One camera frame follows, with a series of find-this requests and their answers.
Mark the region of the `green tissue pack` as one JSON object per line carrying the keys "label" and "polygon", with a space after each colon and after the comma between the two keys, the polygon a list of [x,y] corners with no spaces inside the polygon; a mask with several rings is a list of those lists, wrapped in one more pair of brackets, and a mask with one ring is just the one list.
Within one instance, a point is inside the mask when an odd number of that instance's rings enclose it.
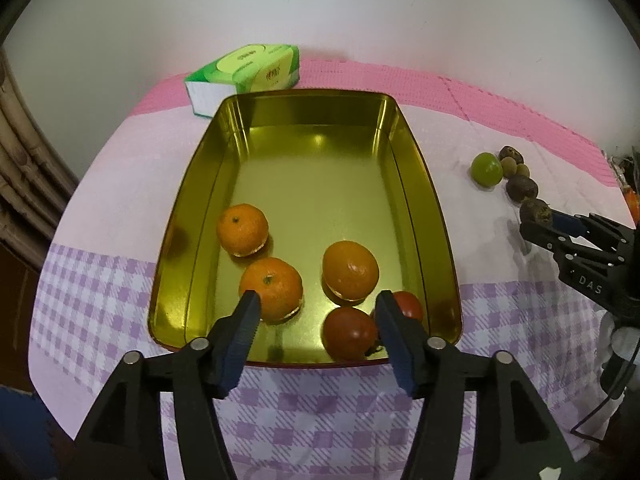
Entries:
{"label": "green tissue pack", "polygon": [[213,117],[228,96],[293,88],[299,58],[292,44],[247,44],[217,58],[184,78],[193,113]]}

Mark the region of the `blue object at floor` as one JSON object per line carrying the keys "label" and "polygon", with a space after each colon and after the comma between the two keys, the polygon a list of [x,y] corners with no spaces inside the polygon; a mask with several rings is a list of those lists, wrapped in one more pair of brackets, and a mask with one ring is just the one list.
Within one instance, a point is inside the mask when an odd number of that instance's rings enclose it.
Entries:
{"label": "blue object at floor", "polygon": [[37,393],[1,387],[1,451],[29,479],[56,479],[70,438]]}

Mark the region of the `brown longan left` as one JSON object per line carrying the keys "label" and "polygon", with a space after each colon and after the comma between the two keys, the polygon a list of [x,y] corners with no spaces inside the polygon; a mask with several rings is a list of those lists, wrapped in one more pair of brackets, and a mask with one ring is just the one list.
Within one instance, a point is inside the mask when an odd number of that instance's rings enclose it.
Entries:
{"label": "brown longan left", "polygon": [[509,180],[516,175],[516,172],[518,171],[518,162],[513,157],[503,157],[500,162],[502,174],[506,180]]}

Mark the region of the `brown longan right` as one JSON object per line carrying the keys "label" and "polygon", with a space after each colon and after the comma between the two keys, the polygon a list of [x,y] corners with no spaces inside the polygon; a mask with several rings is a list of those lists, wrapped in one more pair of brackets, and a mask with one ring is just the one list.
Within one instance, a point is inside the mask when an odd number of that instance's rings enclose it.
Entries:
{"label": "brown longan right", "polygon": [[530,170],[529,170],[529,168],[528,168],[528,166],[526,164],[517,164],[516,165],[516,174],[518,176],[529,178],[530,177]]}

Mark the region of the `green tomato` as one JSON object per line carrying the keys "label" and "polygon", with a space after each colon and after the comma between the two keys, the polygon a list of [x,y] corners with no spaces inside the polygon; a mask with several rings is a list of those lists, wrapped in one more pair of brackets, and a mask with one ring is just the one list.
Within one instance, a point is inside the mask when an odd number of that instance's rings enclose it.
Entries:
{"label": "green tomato", "polygon": [[494,154],[480,153],[472,161],[470,175],[482,188],[494,188],[503,179],[501,162]]}

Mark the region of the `dark passion fruit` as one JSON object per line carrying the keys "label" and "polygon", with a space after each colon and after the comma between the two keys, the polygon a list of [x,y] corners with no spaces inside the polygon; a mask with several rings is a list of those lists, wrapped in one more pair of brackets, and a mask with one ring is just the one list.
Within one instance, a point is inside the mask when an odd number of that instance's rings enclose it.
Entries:
{"label": "dark passion fruit", "polygon": [[516,174],[506,182],[506,194],[514,203],[532,200],[538,196],[538,185],[530,177]]}
{"label": "dark passion fruit", "polygon": [[541,226],[552,226],[553,212],[550,206],[539,198],[526,198],[520,206],[520,221],[532,222]]}
{"label": "dark passion fruit", "polygon": [[516,148],[510,145],[504,146],[498,154],[498,159],[503,160],[505,158],[512,158],[517,165],[524,162],[523,155]]}

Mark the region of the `brown longan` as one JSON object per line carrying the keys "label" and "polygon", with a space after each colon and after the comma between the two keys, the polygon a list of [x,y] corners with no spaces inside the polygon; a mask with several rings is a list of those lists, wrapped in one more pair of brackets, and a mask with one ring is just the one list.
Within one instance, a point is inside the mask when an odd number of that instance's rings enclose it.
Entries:
{"label": "brown longan", "polygon": [[516,172],[518,171],[518,162],[513,157],[503,157],[500,162],[502,174],[506,180],[509,180],[516,175]]}
{"label": "brown longan", "polygon": [[518,176],[529,178],[530,177],[530,170],[529,170],[529,168],[528,168],[528,166],[526,164],[517,164],[516,165],[516,174]]}

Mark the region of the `orange mandarin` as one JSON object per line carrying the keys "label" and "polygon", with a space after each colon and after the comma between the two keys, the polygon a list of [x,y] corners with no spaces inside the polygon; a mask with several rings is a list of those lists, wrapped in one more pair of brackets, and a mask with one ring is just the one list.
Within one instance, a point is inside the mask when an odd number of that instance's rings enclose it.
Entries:
{"label": "orange mandarin", "polygon": [[227,208],[219,217],[216,232],[220,246],[233,257],[248,257],[259,252],[269,238],[269,223],[264,213],[251,204]]}
{"label": "orange mandarin", "polygon": [[303,302],[302,277],[287,262],[274,257],[261,258],[243,272],[239,295],[252,290],[260,298],[260,315],[267,324],[278,324],[296,315]]}
{"label": "orange mandarin", "polygon": [[322,257],[322,280],[337,298],[348,302],[366,299],[380,278],[375,256],[352,240],[333,243]]}

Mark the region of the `bamboo rattan furniture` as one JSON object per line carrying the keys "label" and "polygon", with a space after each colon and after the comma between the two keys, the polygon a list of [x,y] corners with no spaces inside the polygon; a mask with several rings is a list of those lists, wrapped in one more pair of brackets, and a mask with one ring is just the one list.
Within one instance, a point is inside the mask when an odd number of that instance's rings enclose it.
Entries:
{"label": "bamboo rattan furniture", "polygon": [[1,243],[41,269],[78,180],[29,113],[1,58]]}

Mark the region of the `clutter at table edge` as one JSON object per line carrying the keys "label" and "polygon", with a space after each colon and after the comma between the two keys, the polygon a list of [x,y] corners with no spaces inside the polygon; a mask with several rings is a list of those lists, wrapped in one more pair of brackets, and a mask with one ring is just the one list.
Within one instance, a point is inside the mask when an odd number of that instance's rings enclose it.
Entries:
{"label": "clutter at table edge", "polygon": [[623,193],[634,224],[639,223],[639,149],[633,146],[624,156],[606,155],[608,166],[614,171],[618,187]]}

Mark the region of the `large red tomato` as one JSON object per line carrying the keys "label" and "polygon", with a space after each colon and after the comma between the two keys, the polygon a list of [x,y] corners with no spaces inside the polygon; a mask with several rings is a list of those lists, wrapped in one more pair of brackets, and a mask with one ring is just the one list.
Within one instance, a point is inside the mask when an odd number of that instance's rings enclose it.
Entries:
{"label": "large red tomato", "polygon": [[339,307],[324,319],[321,340],[334,361],[360,362],[378,348],[378,328],[367,313],[352,307]]}

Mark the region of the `small red tomato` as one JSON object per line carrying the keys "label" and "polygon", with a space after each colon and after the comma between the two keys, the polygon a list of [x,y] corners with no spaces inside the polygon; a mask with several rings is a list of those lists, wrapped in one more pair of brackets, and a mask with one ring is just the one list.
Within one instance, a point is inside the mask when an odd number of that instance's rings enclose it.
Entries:
{"label": "small red tomato", "polygon": [[419,322],[423,321],[424,309],[416,295],[406,290],[400,290],[399,292],[394,292],[393,296],[401,313],[405,315],[406,318],[413,318]]}

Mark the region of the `gold toffee tin box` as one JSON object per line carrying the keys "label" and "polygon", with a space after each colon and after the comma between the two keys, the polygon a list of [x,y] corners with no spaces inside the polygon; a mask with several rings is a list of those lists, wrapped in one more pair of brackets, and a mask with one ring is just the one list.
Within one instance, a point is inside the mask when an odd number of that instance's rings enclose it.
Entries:
{"label": "gold toffee tin box", "polygon": [[427,333],[462,334],[454,257],[442,207],[405,115],[383,93],[303,89],[229,96],[215,110],[172,207],[158,257],[148,326],[169,350],[206,335],[239,300],[244,258],[219,244],[216,224],[250,204],[269,223],[264,252],[302,277],[300,311],[260,324],[257,366],[329,367],[321,325],[337,306],[321,278],[326,248],[359,243],[380,268],[378,290],[406,290]]}

